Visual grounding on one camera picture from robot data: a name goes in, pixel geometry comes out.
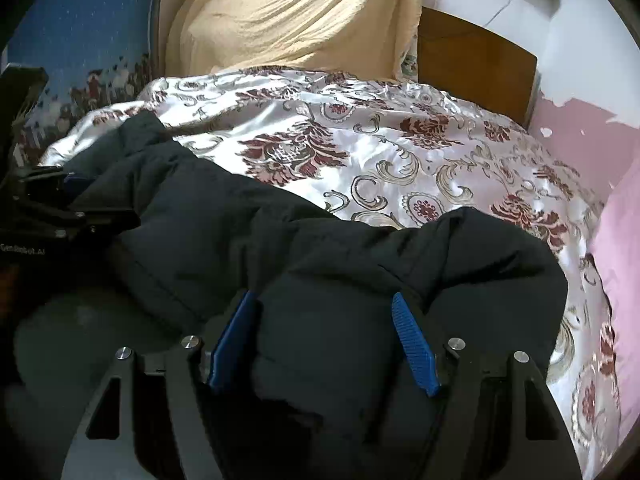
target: black jacket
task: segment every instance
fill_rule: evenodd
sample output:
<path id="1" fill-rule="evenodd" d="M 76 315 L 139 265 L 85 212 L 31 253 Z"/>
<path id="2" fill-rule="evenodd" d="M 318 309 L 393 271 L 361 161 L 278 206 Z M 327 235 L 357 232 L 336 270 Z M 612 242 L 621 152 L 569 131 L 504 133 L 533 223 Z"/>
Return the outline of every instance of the black jacket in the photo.
<path id="1" fill-rule="evenodd" d="M 403 285 L 448 336 L 504 356 L 524 350 L 546 374 L 566 281 L 546 244 L 512 224 L 472 208 L 419 229 L 343 221 L 196 158 L 148 112 L 65 169 L 96 178 L 73 208 L 128 206 L 140 216 L 108 252 L 149 313 L 197 333 L 238 289 L 254 290 L 263 305 L 255 393 L 317 415 L 349 442 L 364 441 L 394 365 L 390 304 Z M 399 383 L 381 437 L 391 447 L 412 439 L 412 424 L 421 442 L 432 417 L 406 367 Z"/>

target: satin bedspread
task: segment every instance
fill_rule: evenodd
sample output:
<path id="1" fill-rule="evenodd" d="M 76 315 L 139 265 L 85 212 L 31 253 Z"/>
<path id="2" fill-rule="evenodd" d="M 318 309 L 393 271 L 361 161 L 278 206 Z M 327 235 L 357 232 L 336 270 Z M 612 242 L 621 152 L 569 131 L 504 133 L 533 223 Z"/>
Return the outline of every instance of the satin bedspread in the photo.
<path id="1" fill-rule="evenodd" d="M 602 204 L 522 127 L 428 85 L 273 66 L 162 78 L 139 99 L 89 113 L 41 163 L 150 109 L 197 156 L 342 219 L 402 229 L 471 205 L 546 241 L 569 284 L 547 384 L 584 477 L 602 469 L 620 424 L 609 307 L 587 253 Z"/>

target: beige blanket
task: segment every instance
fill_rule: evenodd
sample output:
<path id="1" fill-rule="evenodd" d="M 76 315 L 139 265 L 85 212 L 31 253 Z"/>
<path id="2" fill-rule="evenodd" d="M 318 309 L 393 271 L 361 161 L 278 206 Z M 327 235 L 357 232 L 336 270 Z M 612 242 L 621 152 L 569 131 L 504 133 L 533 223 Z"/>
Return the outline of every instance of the beige blanket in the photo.
<path id="1" fill-rule="evenodd" d="M 186 0 L 166 74 L 279 64 L 399 78 L 419 20 L 420 0 Z"/>

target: white satin fabric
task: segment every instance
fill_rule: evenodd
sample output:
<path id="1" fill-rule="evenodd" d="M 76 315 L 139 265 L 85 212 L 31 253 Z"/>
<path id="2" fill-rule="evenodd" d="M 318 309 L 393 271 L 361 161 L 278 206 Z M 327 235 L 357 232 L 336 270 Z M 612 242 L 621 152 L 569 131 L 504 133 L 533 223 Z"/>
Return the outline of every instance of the white satin fabric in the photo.
<path id="1" fill-rule="evenodd" d="M 139 101 L 87 115 L 42 164 L 144 108 L 197 156 L 345 220 L 401 229 L 471 205 L 545 240 L 569 285 L 547 384 L 584 478 L 606 464 L 620 407 L 609 308 L 587 254 L 602 204 L 520 126 L 427 85 L 258 67 L 159 79 Z"/>

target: red flower pattern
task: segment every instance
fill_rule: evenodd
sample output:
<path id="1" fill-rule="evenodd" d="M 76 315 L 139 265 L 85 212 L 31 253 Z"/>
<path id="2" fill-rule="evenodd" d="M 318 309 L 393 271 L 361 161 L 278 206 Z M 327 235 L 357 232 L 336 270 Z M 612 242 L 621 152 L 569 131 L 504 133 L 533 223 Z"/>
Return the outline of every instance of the red flower pattern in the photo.
<path id="1" fill-rule="evenodd" d="M 106 123 L 112 119 L 121 119 L 126 120 L 130 117 L 133 117 L 143 109 L 146 109 L 144 106 L 130 106 L 126 110 L 101 110 L 98 114 L 94 116 L 92 119 L 92 124 L 94 126 L 98 126 L 98 124 Z"/>
<path id="2" fill-rule="evenodd" d="M 616 352 L 613 349 L 615 334 L 609 323 L 605 323 L 600 328 L 600 353 L 602 361 L 598 366 L 600 373 L 604 376 L 612 376 L 616 373 Z"/>
<path id="3" fill-rule="evenodd" d="M 462 145 L 457 140 L 447 139 L 445 131 L 449 125 L 449 117 L 443 114 L 435 114 L 425 119 L 407 117 L 400 123 L 399 129 L 404 132 L 402 136 L 425 150 L 446 148 L 454 144 Z"/>
<path id="4" fill-rule="evenodd" d="M 248 166 L 246 174 L 267 184 L 284 186 L 294 180 L 317 178 L 321 166 L 344 166 L 348 152 L 338 152 L 331 132 L 315 121 L 295 123 L 286 132 L 262 134 L 243 140 L 239 153 Z"/>
<path id="5" fill-rule="evenodd" d="M 386 101 L 384 99 L 358 99 L 355 97 L 351 97 L 350 95 L 347 95 L 347 97 L 349 99 L 351 99 L 351 101 L 353 102 L 353 104 L 355 104 L 356 106 L 365 106 L 367 108 L 378 108 L 379 110 L 393 110 L 394 108 L 392 106 L 389 106 Z"/>
<path id="6" fill-rule="evenodd" d="M 236 92 L 239 101 L 260 101 L 263 99 L 295 99 L 300 91 L 293 86 L 277 88 L 254 88 L 246 92 Z"/>
<path id="7" fill-rule="evenodd" d="M 492 123 L 491 121 L 484 122 L 484 134 L 489 140 L 494 140 L 495 142 L 511 140 L 511 137 L 509 137 L 509 131 L 510 130 L 508 128 L 500 126 L 500 124 Z"/>
<path id="8" fill-rule="evenodd" d="M 351 88 L 355 84 L 359 84 L 360 81 L 356 79 L 354 75 L 348 72 L 342 72 L 337 70 L 324 76 L 324 83 L 327 85 L 338 85 L 340 88 Z"/>
<path id="9" fill-rule="evenodd" d="M 502 174 L 502 176 L 504 178 L 506 178 L 507 180 L 513 180 L 514 179 L 513 171 L 511 171 L 511 168 L 508 166 L 508 164 L 506 164 L 506 162 L 505 162 L 505 160 L 503 158 L 500 159 L 500 164 L 498 165 L 498 170 L 500 170 L 500 173 Z"/>
<path id="10" fill-rule="evenodd" d="M 574 197 L 574 192 L 571 191 L 571 189 L 569 188 L 569 186 L 567 186 L 567 184 L 565 184 L 560 180 L 560 178 L 558 177 L 558 174 L 556 173 L 556 170 L 554 170 L 553 168 L 549 166 L 542 166 L 541 169 L 536 170 L 533 173 L 533 175 L 538 178 L 543 178 L 545 180 L 548 180 L 550 183 L 552 183 L 562 192 L 562 194 L 567 198 L 567 200 L 571 200 Z"/>
<path id="11" fill-rule="evenodd" d="M 516 195 L 507 195 L 499 205 L 493 204 L 491 212 L 499 218 L 503 218 L 523 228 L 549 244 L 553 251 L 559 251 L 564 247 L 562 233 L 569 229 L 559 221 L 558 213 L 552 211 L 533 211 L 533 208 Z"/>
<path id="12" fill-rule="evenodd" d="M 596 385 L 593 381 L 584 390 L 582 414 L 589 424 L 593 424 L 596 419 Z"/>
<path id="13" fill-rule="evenodd" d="M 440 216 L 435 206 L 426 200 L 416 200 L 412 206 L 416 216 L 424 218 L 427 222 L 434 221 Z"/>
<path id="14" fill-rule="evenodd" d="M 341 115 L 346 113 L 347 110 L 349 110 L 349 107 L 347 105 L 333 103 L 329 105 L 329 110 L 331 110 L 334 114 Z"/>

